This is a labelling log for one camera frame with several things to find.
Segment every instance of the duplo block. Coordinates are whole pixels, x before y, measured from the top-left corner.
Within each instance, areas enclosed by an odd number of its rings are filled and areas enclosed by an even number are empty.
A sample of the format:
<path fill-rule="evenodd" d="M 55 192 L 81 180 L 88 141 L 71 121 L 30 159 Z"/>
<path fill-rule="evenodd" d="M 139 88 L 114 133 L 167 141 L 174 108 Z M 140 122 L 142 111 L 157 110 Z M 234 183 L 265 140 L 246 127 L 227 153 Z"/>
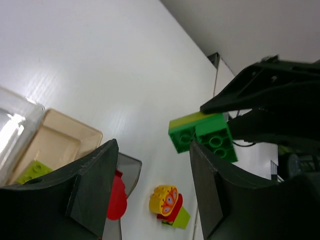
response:
<path fill-rule="evenodd" d="M 237 162 L 232 136 L 222 113 L 196 112 L 169 123 L 169 136 L 178 153 L 189 151 L 192 140 L 204 144 L 229 162 Z"/>
<path fill-rule="evenodd" d="M 52 169 L 42 164 L 41 162 L 34 160 L 24 170 L 24 172 L 17 178 L 16 182 L 19 184 L 25 184 L 29 180 L 41 177 L 48 173 L 51 173 Z"/>

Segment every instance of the white table surface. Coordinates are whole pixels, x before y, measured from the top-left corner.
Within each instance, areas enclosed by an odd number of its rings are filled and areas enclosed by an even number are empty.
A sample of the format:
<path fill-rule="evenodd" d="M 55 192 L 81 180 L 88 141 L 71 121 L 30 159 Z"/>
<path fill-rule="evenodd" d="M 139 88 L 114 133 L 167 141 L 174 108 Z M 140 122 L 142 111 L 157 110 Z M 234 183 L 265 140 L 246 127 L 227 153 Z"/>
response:
<path fill-rule="evenodd" d="M 142 161 L 121 219 L 124 240 L 192 239 L 197 201 L 189 153 L 169 121 L 212 97 L 216 69 L 158 0 L 0 2 L 0 85 L 116 138 Z M 160 184 L 176 185 L 186 230 L 149 212 Z"/>

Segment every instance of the clear plastic container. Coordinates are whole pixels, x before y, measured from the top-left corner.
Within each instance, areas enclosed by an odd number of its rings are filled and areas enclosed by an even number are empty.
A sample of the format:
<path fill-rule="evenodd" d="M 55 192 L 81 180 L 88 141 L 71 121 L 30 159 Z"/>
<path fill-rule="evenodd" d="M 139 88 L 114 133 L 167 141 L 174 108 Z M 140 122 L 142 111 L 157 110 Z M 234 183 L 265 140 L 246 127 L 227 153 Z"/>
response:
<path fill-rule="evenodd" d="M 0 87 L 0 186 L 6 184 L 44 114 L 41 104 Z"/>

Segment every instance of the white wall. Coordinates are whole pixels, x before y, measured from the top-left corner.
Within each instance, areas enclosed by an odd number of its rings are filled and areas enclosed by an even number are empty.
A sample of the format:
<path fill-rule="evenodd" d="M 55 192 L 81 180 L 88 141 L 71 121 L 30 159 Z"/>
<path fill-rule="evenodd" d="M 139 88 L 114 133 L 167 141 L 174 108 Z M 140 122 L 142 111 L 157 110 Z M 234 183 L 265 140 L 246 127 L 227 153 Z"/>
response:
<path fill-rule="evenodd" d="M 318 0 L 161 0 L 206 55 L 237 74 L 268 55 L 320 59 Z"/>
<path fill-rule="evenodd" d="M 124 240 L 192 238 L 196 195 L 189 153 L 169 121 L 212 97 L 216 69 L 157 0 L 0 2 L 0 85 L 116 138 L 143 162 L 121 220 Z M 149 212 L 159 184 L 176 185 L 187 230 Z"/>

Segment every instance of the black plastic part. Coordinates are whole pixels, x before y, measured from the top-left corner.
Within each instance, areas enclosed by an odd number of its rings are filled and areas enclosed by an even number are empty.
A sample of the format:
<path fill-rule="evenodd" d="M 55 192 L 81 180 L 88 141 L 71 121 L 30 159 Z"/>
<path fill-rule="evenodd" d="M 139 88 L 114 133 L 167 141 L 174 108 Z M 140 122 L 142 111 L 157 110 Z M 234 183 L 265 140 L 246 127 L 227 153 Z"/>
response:
<path fill-rule="evenodd" d="M 118 151 L 117 141 L 113 139 L 88 155 L 24 185 L 1 187 L 2 238 L 101 238 Z"/>
<path fill-rule="evenodd" d="M 205 240 L 313 239 L 318 235 L 319 173 L 278 183 L 246 172 L 194 141 L 190 160 Z M 227 214 L 214 215 L 223 205 Z"/>
<path fill-rule="evenodd" d="M 320 65 L 266 58 L 242 70 L 217 96 L 200 107 L 205 114 L 242 109 L 320 107 Z"/>
<path fill-rule="evenodd" d="M 272 143 L 320 155 L 320 117 L 254 109 L 227 122 L 234 140 Z"/>

